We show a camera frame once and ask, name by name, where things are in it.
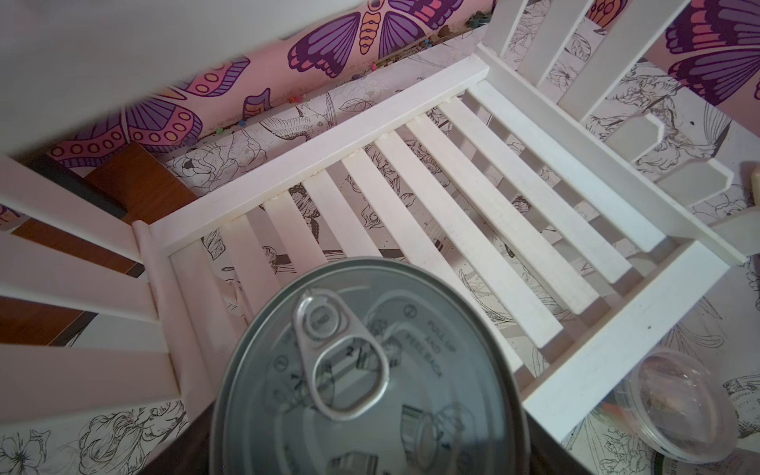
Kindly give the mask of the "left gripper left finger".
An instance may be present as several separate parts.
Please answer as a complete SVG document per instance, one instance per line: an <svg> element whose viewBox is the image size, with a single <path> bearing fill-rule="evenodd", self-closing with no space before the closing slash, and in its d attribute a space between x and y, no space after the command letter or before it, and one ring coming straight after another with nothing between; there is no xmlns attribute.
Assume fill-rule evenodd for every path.
<svg viewBox="0 0 760 475"><path fill-rule="evenodd" d="M154 456L140 475L210 473L210 439L215 404L209 405L174 441Z"/></svg>

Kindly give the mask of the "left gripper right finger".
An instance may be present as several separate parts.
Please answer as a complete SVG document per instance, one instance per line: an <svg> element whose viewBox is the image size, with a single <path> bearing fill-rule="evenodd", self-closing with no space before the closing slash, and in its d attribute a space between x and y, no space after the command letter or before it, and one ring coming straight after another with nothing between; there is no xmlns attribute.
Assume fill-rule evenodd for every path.
<svg viewBox="0 0 760 475"><path fill-rule="evenodd" d="M530 475L591 475L583 464L526 414L530 435Z"/></svg>

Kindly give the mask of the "silver tin can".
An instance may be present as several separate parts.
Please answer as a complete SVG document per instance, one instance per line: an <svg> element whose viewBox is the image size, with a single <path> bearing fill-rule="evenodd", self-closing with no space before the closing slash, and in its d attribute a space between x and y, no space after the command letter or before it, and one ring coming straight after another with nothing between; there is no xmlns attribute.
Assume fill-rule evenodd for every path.
<svg viewBox="0 0 760 475"><path fill-rule="evenodd" d="M223 379L214 474L524 474L506 342L415 266L354 258L266 304Z"/></svg>

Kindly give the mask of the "white slatted two-tier shelf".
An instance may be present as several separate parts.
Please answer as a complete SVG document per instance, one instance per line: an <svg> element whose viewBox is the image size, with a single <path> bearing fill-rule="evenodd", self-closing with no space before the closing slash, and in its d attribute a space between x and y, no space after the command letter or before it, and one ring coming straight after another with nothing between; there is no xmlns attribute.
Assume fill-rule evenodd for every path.
<svg viewBox="0 0 760 475"><path fill-rule="evenodd" d="M5 297L159 324L164 352L5 344L1 421L23 424L181 399L190 418L216 397L254 310L279 285L249 212L263 207L295 268L325 262L290 189L303 185L349 257L378 249L328 169L342 164L411 263L467 290L366 153L376 146L541 351L532 376L510 344L526 410L563 439L734 265L759 251L759 211L705 224L690 212L725 190L718 162L651 181L633 166L658 144L654 117L601 141L583 121L684 10L625 10L558 102L538 85L586 12L551 7L519 68L502 56L524 3L499 5L477 52L153 224L126 224L3 158L1 201L142 263L146 280L1 237Z"/></svg>

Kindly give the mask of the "seed jar with red seeds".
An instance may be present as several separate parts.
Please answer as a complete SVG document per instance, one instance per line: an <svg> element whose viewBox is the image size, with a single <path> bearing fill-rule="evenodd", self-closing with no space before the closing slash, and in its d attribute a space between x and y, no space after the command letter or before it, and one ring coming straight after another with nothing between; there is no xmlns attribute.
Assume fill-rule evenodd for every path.
<svg viewBox="0 0 760 475"><path fill-rule="evenodd" d="M597 407L609 423L672 459L721 461L738 440L722 384L699 360L670 348L647 354Z"/></svg>

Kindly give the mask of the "green watermelon can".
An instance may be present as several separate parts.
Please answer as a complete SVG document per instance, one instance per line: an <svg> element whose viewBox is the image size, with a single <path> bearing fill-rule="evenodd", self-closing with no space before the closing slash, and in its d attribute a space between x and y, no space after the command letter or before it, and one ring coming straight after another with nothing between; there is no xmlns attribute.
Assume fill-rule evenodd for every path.
<svg viewBox="0 0 760 475"><path fill-rule="evenodd" d="M759 453L737 448L721 461L690 463L655 453L650 465L652 475L759 475Z"/></svg>

